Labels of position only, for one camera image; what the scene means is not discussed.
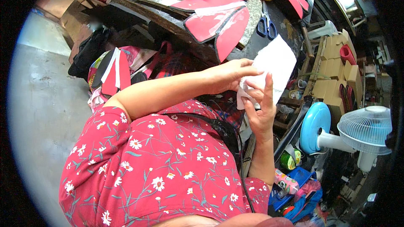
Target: white tape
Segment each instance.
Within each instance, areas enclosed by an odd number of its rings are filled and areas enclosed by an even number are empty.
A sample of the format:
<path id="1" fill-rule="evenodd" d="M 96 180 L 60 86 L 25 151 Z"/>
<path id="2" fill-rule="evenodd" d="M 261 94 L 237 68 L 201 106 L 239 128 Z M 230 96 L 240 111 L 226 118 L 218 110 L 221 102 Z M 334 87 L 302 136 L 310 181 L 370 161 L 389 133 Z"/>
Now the white tape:
<path id="1" fill-rule="evenodd" d="M 217 12 L 223 12 L 225 10 L 230 10 L 233 8 L 237 8 L 240 6 L 244 6 L 246 3 L 244 1 L 238 1 L 238 2 L 233 2 L 227 5 L 221 5 L 221 6 L 214 6 L 214 7 L 206 7 L 206 8 L 197 8 L 195 9 L 195 13 L 198 16 L 207 16 L 207 15 L 212 15 Z"/>

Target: white plastic chair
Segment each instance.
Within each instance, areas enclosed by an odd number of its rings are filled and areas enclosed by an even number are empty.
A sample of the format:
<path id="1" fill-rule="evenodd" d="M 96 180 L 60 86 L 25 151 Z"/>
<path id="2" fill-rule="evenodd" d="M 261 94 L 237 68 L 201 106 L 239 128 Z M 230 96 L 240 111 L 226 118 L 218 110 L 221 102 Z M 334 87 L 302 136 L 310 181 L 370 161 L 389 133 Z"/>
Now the white plastic chair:
<path id="1" fill-rule="evenodd" d="M 317 29 L 314 29 L 314 30 L 308 32 L 310 39 L 315 39 L 315 38 L 318 38 L 318 37 L 324 36 L 324 35 L 332 36 L 333 33 L 338 32 L 334 23 L 332 23 L 329 20 L 310 24 L 310 27 L 321 25 L 323 23 L 325 23 L 325 25 L 323 27 L 320 27 L 320 28 L 317 28 Z"/>

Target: scissors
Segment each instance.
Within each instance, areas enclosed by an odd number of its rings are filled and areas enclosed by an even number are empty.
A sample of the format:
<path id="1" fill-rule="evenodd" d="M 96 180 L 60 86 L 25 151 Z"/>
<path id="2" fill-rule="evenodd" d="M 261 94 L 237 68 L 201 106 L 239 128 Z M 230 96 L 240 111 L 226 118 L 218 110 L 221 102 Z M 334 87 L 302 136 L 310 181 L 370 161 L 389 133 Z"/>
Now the scissors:
<path id="1" fill-rule="evenodd" d="M 268 38 L 270 40 L 273 40 L 276 38 L 276 35 L 278 34 L 276 32 L 276 27 L 274 23 L 271 21 L 270 16 L 268 14 L 268 9 L 267 9 L 267 4 L 265 1 L 262 3 L 262 13 L 261 13 L 261 18 L 259 19 L 258 26 L 256 27 L 256 30 L 258 34 L 262 37 L 265 37 L 268 35 Z"/>

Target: woman's right hand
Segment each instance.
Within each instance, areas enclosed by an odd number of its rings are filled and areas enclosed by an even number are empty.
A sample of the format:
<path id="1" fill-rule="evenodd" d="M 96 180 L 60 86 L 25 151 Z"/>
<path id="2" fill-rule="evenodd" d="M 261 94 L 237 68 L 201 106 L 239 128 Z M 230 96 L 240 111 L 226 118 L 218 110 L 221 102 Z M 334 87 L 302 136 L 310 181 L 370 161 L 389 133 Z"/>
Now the woman's right hand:
<path id="1" fill-rule="evenodd" d="M 267 142 L 273 139 L 272 126 L 274 125 L 276 114 L 276 105 L 273 102 L 272 94 L 272 74 L 268 73 L 266 75 L 264 89 L 253 83 L 248 82 L 247 84 L 254 88 L 254 90 L 249 90 L 247 93 L 261 106 L 260 110 L 255 111 L 254 105 L 248 98 L 241 98 L 249 118 L 251 130 L 255 134 L 257 142 Z"/>

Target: pink bottle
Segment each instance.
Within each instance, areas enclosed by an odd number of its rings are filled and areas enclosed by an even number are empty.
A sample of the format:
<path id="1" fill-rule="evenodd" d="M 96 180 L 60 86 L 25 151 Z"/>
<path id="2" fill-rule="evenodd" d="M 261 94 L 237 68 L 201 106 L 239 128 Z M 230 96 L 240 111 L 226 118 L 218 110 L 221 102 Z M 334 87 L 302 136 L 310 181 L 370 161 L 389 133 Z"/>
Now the pink bottle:
<path id="1" fill-rule="evenodd" d="M 279 169 L 275 169 L 274 184 L 278 185 L 286 193 L 294 195 L 300 189 L 299 184 L 294 179 L 282 173 Z"/>

